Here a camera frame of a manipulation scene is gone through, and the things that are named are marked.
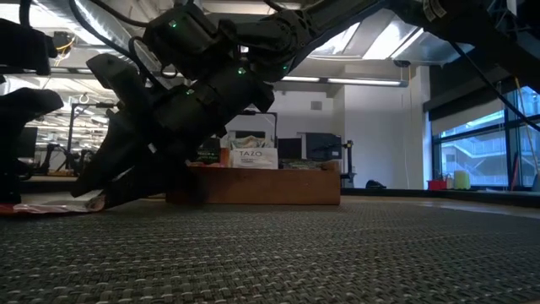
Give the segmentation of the small black monitor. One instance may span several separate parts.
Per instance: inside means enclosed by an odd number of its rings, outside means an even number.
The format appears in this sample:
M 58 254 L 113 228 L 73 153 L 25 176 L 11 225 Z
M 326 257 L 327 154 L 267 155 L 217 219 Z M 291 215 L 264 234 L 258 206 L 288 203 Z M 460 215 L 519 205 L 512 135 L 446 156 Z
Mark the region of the small black monitor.
M 280 138 L 278 140 L 278 158 L 280 160 L 299 160 L 302 158 L 301 138 Z

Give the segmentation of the large black monitor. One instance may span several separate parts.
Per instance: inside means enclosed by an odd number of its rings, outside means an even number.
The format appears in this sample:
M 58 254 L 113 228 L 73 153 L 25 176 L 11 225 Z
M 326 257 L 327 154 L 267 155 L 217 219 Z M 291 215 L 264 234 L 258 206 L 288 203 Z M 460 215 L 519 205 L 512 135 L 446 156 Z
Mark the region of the large black monitor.
M 16 152 L 19 158 L 35 157 L 38 128 L 24 128 L 18 137 Z

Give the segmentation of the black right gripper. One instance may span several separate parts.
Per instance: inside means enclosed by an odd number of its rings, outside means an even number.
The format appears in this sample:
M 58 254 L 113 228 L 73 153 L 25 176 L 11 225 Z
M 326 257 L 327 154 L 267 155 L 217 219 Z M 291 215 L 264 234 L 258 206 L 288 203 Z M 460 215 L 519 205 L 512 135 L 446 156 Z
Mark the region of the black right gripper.
M 147 23 L 143 43 L 165 66 L 191 85 L 146 87 L 138 69 L 111 54 L 87 61 L 98 81 L 119 99 L 101 146 L 78 177 L 71 194 L 97 196 L 102 209 L 166 193 L 191 179 L 185 163 L 152 159 L 151 149 L 180 161 L 192 158 L 204 140 L 248 106 L 267 111 L 273 89 L 252 71 L 232 40 L 228 21 L 214 25 L 195 4 L 180 4 Z M 124 171 L 127 173 L 114 180 Z

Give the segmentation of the grey woven placemat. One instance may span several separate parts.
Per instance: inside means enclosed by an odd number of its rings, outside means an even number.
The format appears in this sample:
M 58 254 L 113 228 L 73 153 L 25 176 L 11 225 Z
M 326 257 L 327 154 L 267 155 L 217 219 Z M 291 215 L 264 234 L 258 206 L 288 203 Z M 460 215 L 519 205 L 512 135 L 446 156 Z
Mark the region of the grey woven placemat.
M 390 202 L 0 218 L 0 304 L 540 304 L 540 219 Z

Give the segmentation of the wide black monitor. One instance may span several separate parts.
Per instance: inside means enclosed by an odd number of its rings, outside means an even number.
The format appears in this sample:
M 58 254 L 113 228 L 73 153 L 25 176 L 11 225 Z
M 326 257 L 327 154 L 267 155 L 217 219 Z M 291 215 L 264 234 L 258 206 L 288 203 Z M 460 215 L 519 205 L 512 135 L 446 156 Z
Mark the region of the wide black monitor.
M 332 133 L 306 133 L 306 158 L 329 161 L 342 159 L 342 139 Z

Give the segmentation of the wooden three-compartment tray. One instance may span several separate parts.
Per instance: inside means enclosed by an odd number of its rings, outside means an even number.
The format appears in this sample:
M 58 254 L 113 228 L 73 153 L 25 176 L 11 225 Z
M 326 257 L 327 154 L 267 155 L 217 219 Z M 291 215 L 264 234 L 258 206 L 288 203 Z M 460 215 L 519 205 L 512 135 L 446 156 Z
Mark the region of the wooden three-compartment tray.
M 209 204 L 338 205 L 340 173 L 329 170 L 193 167 Z

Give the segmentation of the white orange Tazo tea packet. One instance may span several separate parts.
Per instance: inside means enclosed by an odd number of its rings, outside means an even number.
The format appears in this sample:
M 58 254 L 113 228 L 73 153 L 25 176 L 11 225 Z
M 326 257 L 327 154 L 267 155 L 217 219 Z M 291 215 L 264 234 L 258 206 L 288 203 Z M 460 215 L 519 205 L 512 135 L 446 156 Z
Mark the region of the white orange Tazo tea packet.
M 278 151 L 275 148 L 233 149 L 230 160 L 233 168 L 278 169 Z

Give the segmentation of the large glass window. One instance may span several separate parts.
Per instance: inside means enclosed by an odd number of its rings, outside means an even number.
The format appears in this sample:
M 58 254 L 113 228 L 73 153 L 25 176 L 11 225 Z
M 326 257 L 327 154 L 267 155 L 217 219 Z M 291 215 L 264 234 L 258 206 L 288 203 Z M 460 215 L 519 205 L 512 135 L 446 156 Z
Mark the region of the large glass window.
M 540 173 L 540 94 L 522 87 L 505 95 L 537 126 L 531 127 L 500 100 L 431 120 L 437 176 L 465 171 L 474 188 L 524 189 Z

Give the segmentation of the dark purple foil tea packet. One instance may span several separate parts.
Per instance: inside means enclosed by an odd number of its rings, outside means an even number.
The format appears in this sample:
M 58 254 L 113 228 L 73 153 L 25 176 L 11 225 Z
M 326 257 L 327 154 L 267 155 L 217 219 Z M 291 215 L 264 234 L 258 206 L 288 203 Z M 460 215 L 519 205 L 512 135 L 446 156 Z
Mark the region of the dark purple foil tea packet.
M 333 161 L 283 159 L 279 161 L 278 168 L 285 170 L 335 171 L 336 165 Z

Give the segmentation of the long linear ceiling light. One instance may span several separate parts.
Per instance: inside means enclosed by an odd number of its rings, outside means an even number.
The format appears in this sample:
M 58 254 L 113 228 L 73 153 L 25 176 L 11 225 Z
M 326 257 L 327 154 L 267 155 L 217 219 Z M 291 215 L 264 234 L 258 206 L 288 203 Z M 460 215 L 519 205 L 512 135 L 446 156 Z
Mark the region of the long linear ceiling light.
M 285 76 L 281 82 L 313 83 L 313 84 L 343 84 L 357 86 L 384 86 L 384 87 L 406 87 L 408 81 L 390 79 L 347 79 L 347 78 L 322 78 L 307 76 Z

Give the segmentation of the black ceiling device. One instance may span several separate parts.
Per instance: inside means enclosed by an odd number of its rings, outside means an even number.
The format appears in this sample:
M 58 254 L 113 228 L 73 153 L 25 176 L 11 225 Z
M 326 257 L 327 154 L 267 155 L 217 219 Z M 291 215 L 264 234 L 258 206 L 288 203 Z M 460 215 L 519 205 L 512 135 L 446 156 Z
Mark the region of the black ceiling device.
M 67 31 L 54 31 L 52 36 L 53 45 L 58 54 L 69 53 L 76 40 L 76 35 Z

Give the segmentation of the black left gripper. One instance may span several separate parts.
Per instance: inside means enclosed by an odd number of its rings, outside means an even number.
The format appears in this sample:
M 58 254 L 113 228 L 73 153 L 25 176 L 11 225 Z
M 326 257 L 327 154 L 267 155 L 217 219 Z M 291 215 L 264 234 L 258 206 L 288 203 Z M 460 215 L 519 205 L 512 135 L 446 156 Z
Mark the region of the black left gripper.
M 53 39 L 43 32 L 0 19 L 0 75 L 31 71 L 51 73 L 50 59 L 58 55 Z M 0 204 L 19 204 L 19 135 L 27 122 L 63 107 L 52 90 L 22 88 L 0 95 Z

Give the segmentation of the light cloth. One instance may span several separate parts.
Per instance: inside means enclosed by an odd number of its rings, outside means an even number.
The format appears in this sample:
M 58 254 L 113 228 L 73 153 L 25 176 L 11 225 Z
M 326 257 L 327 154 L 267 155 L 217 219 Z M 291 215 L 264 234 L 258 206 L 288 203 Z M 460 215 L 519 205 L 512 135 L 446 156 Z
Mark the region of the light cloth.
M 253 135 L 244 138 L 233 138 L 229 141 L 231 149 L 255 149 L 255 148 L 273 148 L 272 140 L 266 138 L 257 138 Z

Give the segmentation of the background robot arms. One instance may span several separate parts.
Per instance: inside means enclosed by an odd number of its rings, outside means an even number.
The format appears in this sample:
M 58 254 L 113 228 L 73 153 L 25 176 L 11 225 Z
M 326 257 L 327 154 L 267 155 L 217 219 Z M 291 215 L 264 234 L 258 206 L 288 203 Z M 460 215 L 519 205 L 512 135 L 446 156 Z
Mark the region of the background robot arms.
M 61 163 L 54 163 L 53 157 L 62 156 Z M 70 152 L 60 144 L 48 144 L 45 157 L 34 169 L 39 176 L 80 176 L 92 160 L 95 152 L 91 149 L 81 149 L 79 152 Z

